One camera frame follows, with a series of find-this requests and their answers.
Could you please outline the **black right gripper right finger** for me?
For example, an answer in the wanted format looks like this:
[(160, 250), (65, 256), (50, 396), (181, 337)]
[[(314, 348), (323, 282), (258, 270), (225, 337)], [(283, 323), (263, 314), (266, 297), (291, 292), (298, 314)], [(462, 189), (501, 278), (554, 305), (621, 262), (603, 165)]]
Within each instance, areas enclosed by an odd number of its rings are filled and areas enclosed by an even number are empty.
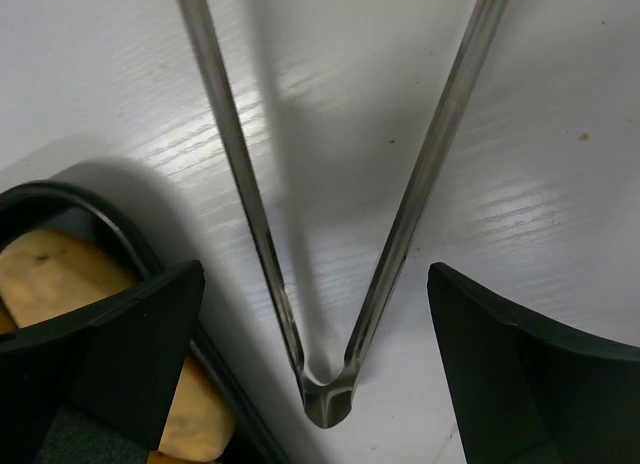
[(444, 263), (427, 290), (469, 463), (636, 463), (639, 350), (512, 302)]

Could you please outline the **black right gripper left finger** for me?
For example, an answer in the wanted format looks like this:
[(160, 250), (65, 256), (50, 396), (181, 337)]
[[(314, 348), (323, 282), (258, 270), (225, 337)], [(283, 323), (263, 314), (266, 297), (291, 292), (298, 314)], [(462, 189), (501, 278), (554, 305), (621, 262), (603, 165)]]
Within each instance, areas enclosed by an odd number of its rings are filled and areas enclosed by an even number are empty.
[(199, 261), (1, 336), (4, 463), (144, 463), (204, 292)]

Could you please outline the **long yellow bread roll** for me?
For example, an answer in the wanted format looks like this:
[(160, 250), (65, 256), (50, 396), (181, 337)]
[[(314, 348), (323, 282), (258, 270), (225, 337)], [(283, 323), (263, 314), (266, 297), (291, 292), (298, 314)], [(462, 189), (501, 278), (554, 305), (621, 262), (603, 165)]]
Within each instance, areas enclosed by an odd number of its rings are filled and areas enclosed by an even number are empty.
[[(27, 327), (115, 295), (140, 279), (88, 240), (30, 231), (1, 251), (1, 330)], [(192, 353), (185, 358), (157, 451), (149, 463), (215, 463), (236, 418)]]

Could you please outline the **stainless steel serving tongs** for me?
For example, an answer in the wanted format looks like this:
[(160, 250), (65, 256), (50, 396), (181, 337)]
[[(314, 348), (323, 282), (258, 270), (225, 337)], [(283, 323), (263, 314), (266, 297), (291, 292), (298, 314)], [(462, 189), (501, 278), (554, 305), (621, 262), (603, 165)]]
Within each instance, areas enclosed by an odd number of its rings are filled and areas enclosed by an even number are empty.
[(509, 0), (477, 0), (351, 332), (343, 368), (321, 385), (305, 355), (207, 0), (177, 0), (307, 418), (320, 429), (352, 410), (358, 376), (403, 270), (421, 215), (453, 143)]

